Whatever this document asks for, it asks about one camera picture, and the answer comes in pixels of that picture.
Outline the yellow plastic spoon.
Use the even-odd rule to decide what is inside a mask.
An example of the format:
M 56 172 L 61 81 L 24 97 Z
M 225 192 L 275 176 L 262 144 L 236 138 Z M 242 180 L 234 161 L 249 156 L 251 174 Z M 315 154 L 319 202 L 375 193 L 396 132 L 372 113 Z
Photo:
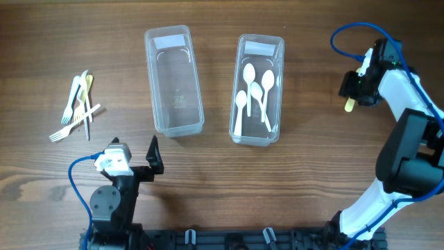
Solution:
M 354 105 L 355 105 L 355 100 L 348 98 L 348 100 L 345 103 L 344 110 L 346 112 L 350 113 L 350 112 L 352 112 Z

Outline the white plastic spoon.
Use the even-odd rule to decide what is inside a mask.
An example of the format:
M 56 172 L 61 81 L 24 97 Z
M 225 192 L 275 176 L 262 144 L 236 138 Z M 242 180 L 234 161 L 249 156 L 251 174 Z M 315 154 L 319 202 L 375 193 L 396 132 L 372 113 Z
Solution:
M 242 127 L 242 117 L 243 117 L 243 109 L 247 102 L 247 96 L 244 90 L 240 90 L 235 99 L 235 104 L 237 106 L 237 118 L 234 125 L 234 134 L 237 136 L 241 136 L 241 127 Z
M 264 72 L 264 75 L 262 77 L 262 87 L 264 89 L 264 98 L 263 98 L 263 109 L 262 109 L 262 122 L 265 122 L 266 119 L 266 107 L 267 107 L 267 101 L 268 101 L 268 92 L 269 90 L 274 86 L 275 77 L 272 70 L 267 70 Z
M 257 100 L 257 102 L 258 102 L 258 104 L 259 104 L 259 108 L 260 108 L 260 110 L 261 110 L 261 111 L 264 111 L 264 104 L 263 104 L 263 102 L 262 102 L 263 90 L 262 90 L 262 88 L 259 86 L 259 84 L 258 84 L 257 82 L 255 82 L 255 81 L 253 81 L 253 82 L 251 83 L 251 95 L 252 95 L 252 97 L 253 97 L 255 100 Z M 268 132 L 271 132 L 271 125 L 270 125 L 270 123 L 269 123 L 269 120 L 268 120 L 268 116 L 267 116 L 267 115 L 265 115 L 264 123 L 265 123 L 265 125 L 266 125 L 266 128 L 267 128 Z
M 247 116 L 251 116 L 251 85 L 255 80 L 255 68 L 251 63 L 247 63 L 243 70 L 243 78 L 247 85 Z

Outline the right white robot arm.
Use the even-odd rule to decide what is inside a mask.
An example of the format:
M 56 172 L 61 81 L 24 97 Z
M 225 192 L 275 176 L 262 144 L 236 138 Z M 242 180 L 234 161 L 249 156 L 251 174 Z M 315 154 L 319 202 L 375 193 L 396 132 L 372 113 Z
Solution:
M 362 66 L 345 74 L 339 96 L 359 106 L 386 101 L 396 125 L 380 151 L 375 180 L 323 229 L 323 244 L 362 249 L 396 212 L 443 192 L 443 117 L 412 67 L 404 67 L 399 40 L 378 39 Z

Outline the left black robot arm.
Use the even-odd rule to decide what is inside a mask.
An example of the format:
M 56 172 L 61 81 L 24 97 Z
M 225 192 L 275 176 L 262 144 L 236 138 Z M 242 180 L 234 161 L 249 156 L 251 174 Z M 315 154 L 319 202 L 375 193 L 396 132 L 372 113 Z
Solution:
M 146 154 L 147 166 L 131 167 L 129 146 L 116 137 L 92 158 L 94 166 L 110 185 L 97 188 L 89 200 L 91 220 L 80 236 L 80 249 L 154 249 L 141 224 L 133 222 L 139 184 L 152 182 L 164 173 L 157 137 L 153 136 Z

